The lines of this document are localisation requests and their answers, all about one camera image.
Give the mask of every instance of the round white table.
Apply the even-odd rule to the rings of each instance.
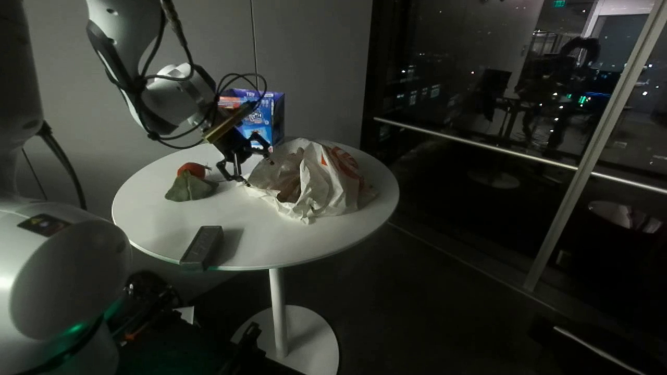
[[[316,313],[284,305],[280,269],[334,257],[369,237],[394,213],[398,183],[392,170],[360,150],[342,148],[358,161],[360,173],[379,191],[356,213],[321,216],[311,225],[285,218],[246,186],[223,181],[215,170],[220,155],[201,144],[131,175],[116,191],[110,214],[138,250],[174,265],[199,225],[220,225],[223,258],[216,269],[269,270],[270,286],[270,309],[248,318],[234,340],[254,322],[263,329],[259,347],[269,358],[307,375],[335,375],[340,349],[334,329]],[[244,165],[246,175],[259,161],[254,157]],[[192,202],[167,201],[164,191],[184,162],[211,166],[209,179],[219,181],[216,194]]]

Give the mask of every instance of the glass wall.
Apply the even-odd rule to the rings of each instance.
[[[631,8],[376,3],[365,147],[409,170],[401,218],[530,269],[653,6]]]
[[[667,340],[667,35],[633,65],[662,6],[378,0],[362,141],[401,179],[394,223]]]
[[[635,17],[600,17],[628,30]],[[667,338],[667,34],[624,103],[594,178],[550,258],[572,295]]]

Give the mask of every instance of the wall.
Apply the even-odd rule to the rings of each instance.
[[[45,118],[78,170],[90,210],[108,214],[116,188],[169,150],[145,140],[108,83],[83,35],[86,0],[25,0],[25,8]],[[195,63],[212,77],[257,63],[269,86],[285,92],[289,135],[358,144],[370,0],[181,0],[176,8]],[[181,60],[167,38],[155,65]],[[75,204],[70,181],[40,140],[27,155],[48,199]],[[21,170],[23,191],[40,197],[25,162]]]

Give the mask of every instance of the table pedestal base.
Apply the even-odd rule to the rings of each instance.
[[[335,375],[340,366],[340,349],[334,329],[316,313],[303,306],[285,306],[285,357],[278,358],[273,314],[270,309],[257,313],[236,333],[237,344],[249,323],[257,323],[263,333],[257,347],[266,353],[266,358],[299,372],[305,375]]]

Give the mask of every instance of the green light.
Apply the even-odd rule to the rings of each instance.
[[[67,335],[75,335],[75,333],[78,333],[78,331],[83,331],[83,329],[86,329],[86,326],[81,326],[81,323],[78,323],[78,326],[73,326],[73,328],[67,329]]]
[[[586,107],[586,103],[590,103],[590,95],[580,95],[580,107]]]

